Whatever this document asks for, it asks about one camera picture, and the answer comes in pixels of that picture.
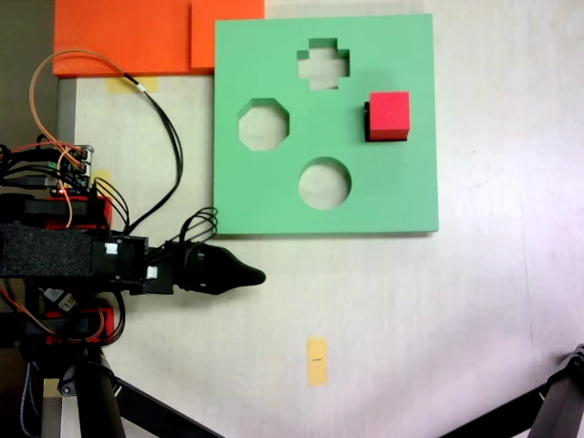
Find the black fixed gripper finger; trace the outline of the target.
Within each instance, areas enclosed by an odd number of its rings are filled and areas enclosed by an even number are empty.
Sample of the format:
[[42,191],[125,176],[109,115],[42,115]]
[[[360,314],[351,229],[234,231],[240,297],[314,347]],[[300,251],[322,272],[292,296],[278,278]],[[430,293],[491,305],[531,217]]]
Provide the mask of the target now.
[[212,247],[212,294],[221,295],[239,287],[262,285],[266,274],[236,258],[229,250]]

